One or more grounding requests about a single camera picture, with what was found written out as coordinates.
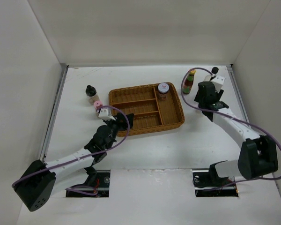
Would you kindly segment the pink cap spice jar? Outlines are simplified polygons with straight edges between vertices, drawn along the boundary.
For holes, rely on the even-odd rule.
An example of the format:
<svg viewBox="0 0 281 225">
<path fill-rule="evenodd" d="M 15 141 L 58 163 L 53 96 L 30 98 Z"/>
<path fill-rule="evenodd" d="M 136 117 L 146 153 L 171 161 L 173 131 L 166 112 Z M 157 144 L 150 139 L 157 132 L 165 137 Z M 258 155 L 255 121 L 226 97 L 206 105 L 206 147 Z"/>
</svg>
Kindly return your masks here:
<svg viewBox="0 0 281 225">
<path fill-rule="evenodd" d="M 103 108 L 103 103 L 100 100 L 98 100 L 94 102 L 93 106 L 95 108 L 95 112 L 98 117 L 100 109 Z"/>
</svg>

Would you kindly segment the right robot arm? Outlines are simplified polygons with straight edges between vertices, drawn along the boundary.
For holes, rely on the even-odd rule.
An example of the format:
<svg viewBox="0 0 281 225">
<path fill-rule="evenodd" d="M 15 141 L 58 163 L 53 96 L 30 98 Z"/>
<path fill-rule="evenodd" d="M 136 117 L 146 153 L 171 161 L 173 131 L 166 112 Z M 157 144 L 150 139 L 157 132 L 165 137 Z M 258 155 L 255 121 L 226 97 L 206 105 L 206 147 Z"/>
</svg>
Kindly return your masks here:
<svg viewBox="0 0 281 225">
<path fill-rule="evenodd" d="M 278 170 L 277 149 L 274 140 L 252 130 L 235 117 L 229 106 L 220 100 L 223 90 L 217 91 L 213 82 L 200 82 L 194 99 L 208 119 L 221 127 L 239 146 L 239 157 L 235 161 L 215 164 L 208 173 L 212 185 L 220 185 L 228 177 L 229 166 L 236 166 L 233 176 L 247 180 L 261 177 Z"/>
</svg>

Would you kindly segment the yellow cap chili sauce bottle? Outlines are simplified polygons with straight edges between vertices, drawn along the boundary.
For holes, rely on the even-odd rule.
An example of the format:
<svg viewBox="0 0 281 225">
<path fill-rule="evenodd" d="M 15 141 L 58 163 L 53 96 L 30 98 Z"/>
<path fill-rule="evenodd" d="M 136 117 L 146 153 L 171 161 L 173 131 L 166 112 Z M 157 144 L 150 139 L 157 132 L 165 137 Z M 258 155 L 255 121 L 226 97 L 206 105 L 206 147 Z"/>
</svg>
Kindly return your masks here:
<svg viewBox="0 0 281 225">
<path fill-rule="evenodd" d="M 195 73 L 196 73 L 195 69 L 189 70 L 186 74 L 185 80 L 183 81 L 182 92 L 186 95 L 191 92 L 193 82 L 194 82 Z"/>
</svg>

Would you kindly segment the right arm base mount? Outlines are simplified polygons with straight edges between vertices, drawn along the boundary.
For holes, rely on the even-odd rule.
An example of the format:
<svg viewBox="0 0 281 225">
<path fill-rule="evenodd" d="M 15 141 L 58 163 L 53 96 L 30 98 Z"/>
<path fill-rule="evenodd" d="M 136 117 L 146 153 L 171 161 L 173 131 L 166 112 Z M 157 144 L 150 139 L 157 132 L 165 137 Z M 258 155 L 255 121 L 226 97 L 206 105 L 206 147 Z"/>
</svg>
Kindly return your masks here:
<svg viewBox="0 0 281 225">
<path fill-rule="evenodd" d="M 234 177 L 212 178 L 209 171 L 193 171 L 193 185 L 196 197 L 238 197 Z"/>
</svg>

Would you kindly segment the black cap clear vinegar bottle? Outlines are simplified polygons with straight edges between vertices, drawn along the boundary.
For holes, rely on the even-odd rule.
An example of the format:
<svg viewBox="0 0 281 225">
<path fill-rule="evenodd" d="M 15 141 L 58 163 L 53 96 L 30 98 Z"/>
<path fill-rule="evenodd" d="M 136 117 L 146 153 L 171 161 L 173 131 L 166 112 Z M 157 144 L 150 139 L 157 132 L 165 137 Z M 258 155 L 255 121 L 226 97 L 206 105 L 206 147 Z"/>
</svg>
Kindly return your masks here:
<svg viewBox="0 0 281 225">
<path fill-rule="evenodd" d="M 207 75 L 204 78 L 204 81 L 211 81 L 211 80 L 213 80 L 217 76 L 218 71 L 219 71 L 218 67 L 213 67 L 212 70 L 211 70 L 212 74 L 211 75 Z"/>
</svg>

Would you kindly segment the black cap spice jar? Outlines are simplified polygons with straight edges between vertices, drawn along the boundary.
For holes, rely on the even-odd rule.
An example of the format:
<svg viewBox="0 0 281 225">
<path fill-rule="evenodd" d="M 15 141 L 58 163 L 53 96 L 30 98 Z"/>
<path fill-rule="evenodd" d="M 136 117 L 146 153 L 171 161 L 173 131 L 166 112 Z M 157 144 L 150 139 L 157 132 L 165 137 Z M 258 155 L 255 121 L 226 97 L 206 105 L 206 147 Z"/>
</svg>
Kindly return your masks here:
<svg viewBox="0 0 281 225">
<path fill-rule="evenodd" d="M 99 101 L 99 96 L 95 87 L 87 85 L 85 92 L 90 104 L 93 105 L 96 101 Z"/>
</svg>

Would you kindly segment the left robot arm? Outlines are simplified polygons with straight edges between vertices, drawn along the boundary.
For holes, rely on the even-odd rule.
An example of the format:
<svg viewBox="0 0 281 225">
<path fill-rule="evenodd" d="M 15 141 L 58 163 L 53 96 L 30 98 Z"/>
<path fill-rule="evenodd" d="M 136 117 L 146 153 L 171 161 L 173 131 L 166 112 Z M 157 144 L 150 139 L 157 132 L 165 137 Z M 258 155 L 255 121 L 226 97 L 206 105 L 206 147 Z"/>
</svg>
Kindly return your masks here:
<svg viewBox="0 0 281 225">
<path fill-rule="evenodd" d="M 118 147 L 116 136 L 130 131 L 134 114 L 118 112 L 105 120 L 92 139 L 80 150 L 51 162 L 33 161 L 23 175 L 12 184 L 13 190 L 30 212 L 34 212 L 60 190 L 79 192 L 81 186 L 90 187 L 96 181 L 94 165 L 100 163 L 107 152 Z"/>
</svg>

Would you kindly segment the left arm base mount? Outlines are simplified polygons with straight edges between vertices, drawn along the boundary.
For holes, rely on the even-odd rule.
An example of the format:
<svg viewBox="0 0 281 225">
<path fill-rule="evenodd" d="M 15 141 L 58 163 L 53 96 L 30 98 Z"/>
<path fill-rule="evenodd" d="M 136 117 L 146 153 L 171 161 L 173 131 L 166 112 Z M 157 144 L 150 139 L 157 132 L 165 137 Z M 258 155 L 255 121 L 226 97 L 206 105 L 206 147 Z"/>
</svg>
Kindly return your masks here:
<svg viewBox="0 0 281 225">
<path fill-rule="evenodd" d="M 111 171 L 92 168 L 83 184 L 76 185 L 66 191 L 66 198 L 107 198 L 110 193 Z"/>
</svg>

